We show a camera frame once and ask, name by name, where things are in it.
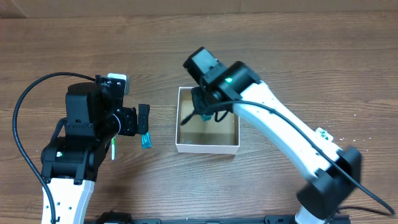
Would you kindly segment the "blue mouthwash bottle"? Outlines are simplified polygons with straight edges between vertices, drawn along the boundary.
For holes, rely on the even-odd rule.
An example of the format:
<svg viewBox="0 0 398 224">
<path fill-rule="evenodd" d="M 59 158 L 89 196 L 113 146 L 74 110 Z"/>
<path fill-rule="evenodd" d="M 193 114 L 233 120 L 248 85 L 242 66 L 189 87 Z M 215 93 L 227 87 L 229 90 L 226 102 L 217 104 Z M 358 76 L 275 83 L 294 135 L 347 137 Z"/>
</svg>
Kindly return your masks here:
<svg viewBox="0 0 398 224">
<path fill-rule="evenodd" d="M 211 114 L 210 114 L 210 115 L 208 115 L 208 114 L 202 114 L 202 115 L 201 115 L 201 118 L 202 118 L 203 121 L 209 121 L 209 120 L 212 119 L 212 115 L 211 115 Z"/>
</svg>

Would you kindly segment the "small teal tube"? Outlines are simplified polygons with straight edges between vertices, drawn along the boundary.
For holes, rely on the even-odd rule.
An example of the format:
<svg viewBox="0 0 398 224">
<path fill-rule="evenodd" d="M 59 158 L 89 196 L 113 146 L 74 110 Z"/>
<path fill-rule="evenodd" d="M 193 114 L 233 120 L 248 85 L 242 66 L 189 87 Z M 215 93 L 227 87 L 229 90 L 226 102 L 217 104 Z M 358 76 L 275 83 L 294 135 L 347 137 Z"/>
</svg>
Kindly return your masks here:
<svg viewBox="0 0 398 224">
<path fill-rule="evenodd" d="M 141 145 L 143 149 L 148 149 L 152 147 L 150 132 L 146 132 L 145 134 L 141 135 Z"/>
</svg>

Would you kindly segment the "green white packet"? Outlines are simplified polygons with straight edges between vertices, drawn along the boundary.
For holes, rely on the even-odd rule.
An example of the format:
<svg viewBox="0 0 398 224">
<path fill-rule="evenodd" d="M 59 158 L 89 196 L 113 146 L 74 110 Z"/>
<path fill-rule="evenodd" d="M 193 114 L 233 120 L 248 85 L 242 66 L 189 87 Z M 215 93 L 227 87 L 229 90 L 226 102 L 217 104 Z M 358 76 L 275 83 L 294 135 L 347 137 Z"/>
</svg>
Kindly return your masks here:
<svg viewBox="0 0 398 224">
<path fill-rule="evenodd" d="M 315 130 L 315 134 L 317 135 L 318 138 L 322 138 L 328 142 L 332 142 L 334 137 L 325 129 L 319 127 Z"/>
</svg>

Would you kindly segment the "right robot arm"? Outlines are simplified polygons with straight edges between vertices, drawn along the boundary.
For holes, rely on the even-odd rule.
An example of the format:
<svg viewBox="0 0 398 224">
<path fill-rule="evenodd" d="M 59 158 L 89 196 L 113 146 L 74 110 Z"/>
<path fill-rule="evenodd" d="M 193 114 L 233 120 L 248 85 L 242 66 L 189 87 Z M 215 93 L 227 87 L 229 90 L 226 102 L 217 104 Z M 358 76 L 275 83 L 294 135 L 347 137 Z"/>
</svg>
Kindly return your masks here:
<svg viewBox="0 0 398 224">
<path fill-rule="evenodd" d="M 302 122 L 245 63 L 227 67 L 200 47 L 183 64 L 198 83 L 195 114 L 227 110 L 269 138 L 298 169 L 307 185 L 297 193 L 301 204 L 294 223 L 328 223 L 361 178 L 361 153 L 345 149 Z"/>
</svg>

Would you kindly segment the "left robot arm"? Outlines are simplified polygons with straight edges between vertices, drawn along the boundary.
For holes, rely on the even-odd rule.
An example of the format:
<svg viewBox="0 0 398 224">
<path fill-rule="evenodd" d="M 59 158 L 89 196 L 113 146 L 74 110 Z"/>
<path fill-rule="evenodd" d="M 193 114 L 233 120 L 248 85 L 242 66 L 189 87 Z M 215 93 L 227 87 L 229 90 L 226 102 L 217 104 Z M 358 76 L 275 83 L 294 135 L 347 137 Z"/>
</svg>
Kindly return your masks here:
<svg viewBox="0 0 398 224">
<path fill-rule="evenodd" d="M 44 200 L 42 223 L 51 219 L 51 202 L 56 223 L 83 223 L 112 138 L 148 132 L 150 106 L 124 107 L 123 91 L 115 81 L 68 87 L 67 115 L 41 155 L 41 174 L 52 194 Z"/>
</svg>

